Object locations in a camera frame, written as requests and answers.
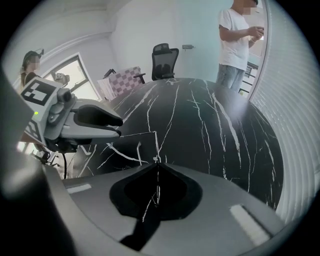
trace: checkered cushion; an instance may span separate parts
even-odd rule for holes
[[[115,96],[121,95],[142,84],[140,78],[134,78],[138,74],[141,74],[141,69],[139,66],[135,66],[110,75],[108,78]]]

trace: man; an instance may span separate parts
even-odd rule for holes
[[[249,27],[243,16],[250,15],[257,4],[258,0],[234,0],[230,9],[219,14],[221,54],[216,83],[237,93],[247,70],[249,48],[264,35],[263,27]]]

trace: black marble table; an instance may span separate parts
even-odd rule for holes
[[[105,104],[123,118],[122,137],[79,147],[77,177],[159,160],[225,178],[276,209],[283,186],[280,146],[263,114],[241,95],[209,81],[173,78]]]

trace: woman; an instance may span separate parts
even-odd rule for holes
[[[29,51],[23,58],[22,67],[20,69],[21,75],[21,90],[29,83],[34,77],[40,77],[35,74],[39,67],[41,54],[35,51]]]

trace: white wall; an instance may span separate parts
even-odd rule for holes
[[[177,39],[176,5],[174,0],[132,0],[117,13],[116,29],[110,36],[118,68],[140,66],[151,81],[152,51],[154,46],[169,43],[181,48]],[[181,76],[181,59],[175,66]]]
[[[182,42],[195,46],[181,51],[184,77],[216,81],[221,49],[219,12],[232,3],[233,0],[177,0]]]
[[[103,96],[97,80],[101,80],[109,69],[118,69],[107,35],[93,36],[92,39],[70,47],[45,62],[40,62],[40,68],[37,70],[37,74],[40,76],[45,75],[53,67],[57,66],[57,64],[76,53],[80,53],[89,77],[100,95]]]

